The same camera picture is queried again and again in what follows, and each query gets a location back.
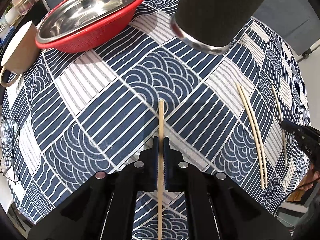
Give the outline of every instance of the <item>glasses lens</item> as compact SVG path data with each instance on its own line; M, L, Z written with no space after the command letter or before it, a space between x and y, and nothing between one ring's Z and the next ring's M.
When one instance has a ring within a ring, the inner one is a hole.
M9 149L15 149L19 143L20 128L15 120L5 119L1 122L0 137Z
M2 157L0 160L1 171L4 176L13 182L19 181L19 168L12 157Z

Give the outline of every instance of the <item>table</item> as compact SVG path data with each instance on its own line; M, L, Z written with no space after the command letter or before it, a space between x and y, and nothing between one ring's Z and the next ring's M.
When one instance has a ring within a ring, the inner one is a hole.
M21 129L15 153L20 183L9 186L17 207L32 222L96 171L121 170L151 147L160 98L165 100L164 133L171 147L201 171L224 171L268 211L306 173L308 160L290 134L284 167L271 90L273 84L284 118L310 124L306 89L289 46L250 18L228 53L193 50L169 28L178 1L145 0L119 35L86 53L42 51L7 88L3 114L15 118ZM250 98L264 142L269 179L264 190L235 82ZM155 194L139 193L135 239L157 237L156 205ZM183 193L165 193L164 208L163 237L186 239Z

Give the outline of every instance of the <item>ceramic mug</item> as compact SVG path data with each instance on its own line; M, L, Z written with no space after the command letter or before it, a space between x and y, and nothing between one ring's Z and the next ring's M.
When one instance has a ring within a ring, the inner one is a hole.
M19 76L28 70L38 58L40 49L35 43L36 32L36 26L32 21L28 21L10 41L1 61L0 84L3 87L10 87L14 84ZM16 73L14 79L9 83L2 81L6 69Z

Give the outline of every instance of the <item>chopstick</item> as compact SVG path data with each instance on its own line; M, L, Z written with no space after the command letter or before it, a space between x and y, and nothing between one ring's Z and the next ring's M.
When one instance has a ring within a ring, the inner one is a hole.
M250 113L250 110L249 110L249 107L248 107L248 104L247 104L247 101L245 99L245 96L244 96L244 93L240 87L240 85L237 83L236 84L237 86L237 89L238 89L238 92L240 94L240 97L242 99L242 102L244 104L244 108L247 112L247 115L248 115L248 118L249 118L249 122L250 122L250 125L251 125L251 129L252 129L252 134L253 134L253 138L254 138L254 142L256 144L256 148L257 148L257 154L258 154L258 161L259 161L259 168L260 168L260 180L261 180L261 188L264 189L264 181L263 181L263 167L262 167L262 159L261 159L261 153L260 153L260 145L259 145L259 141L258 141L258 138L257 138L257 132L256 132L256 128L254 126L254 122L253 122L253 119L252 119L252 116L251 116L251 113Z
M159 100L159 154L158 154L158 240L162 239L162 202L164 184L163 163L163 136L164 136L164 101Z
M252 116L254 125L255 125L256 130L257 130L258 139L259 139L259 143L260 143L261 154L262 154L262 161L263 161L264 180L265 180L266 187L267 187L268 186L268 174L267 174L266 154L264 153L263 141L262 141L262 138L261 138L260 129L259 129L259 126L258 126L257 118L256 118L256 116L254 114L253 109L252 109L252 105L250 103L250 100L248 99L247 95L244 93L244 87L243 86L241 86L241 90L243 92L245 100L247 101L247 104L249 106L249 110L251 112L251 116Z
M275 99L276 99L276 103L277 103L277 107L280 115L280 122L282 122L283 117L282 117L282 112L281 112L278 96L276 93L276 89L274 85L271 85L271 87L272 87L273 95L275 96ZM287 145L286 145L284 130L282 130L282 141L283 141L283 147L284 147L284 166L285 166L285 169L287 169Z

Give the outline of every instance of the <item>screw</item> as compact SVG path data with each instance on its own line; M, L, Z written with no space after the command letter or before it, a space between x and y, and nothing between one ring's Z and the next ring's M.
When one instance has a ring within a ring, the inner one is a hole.
M186 162L179 162L179 167L180 168L186 168L186 167L188 167L189 166L189 164L188 163L186 163Z
M103 179L106 176L106 173L104 171L98 171L96 173L96 178L97 179Z
M218 172L216 174L217 179L224 180L227 176L223 172Z
M144 165L144 163L143 163L142 161L136 161L136 162L134 163L134 166L135 166L136 168L142 168L143 165Z

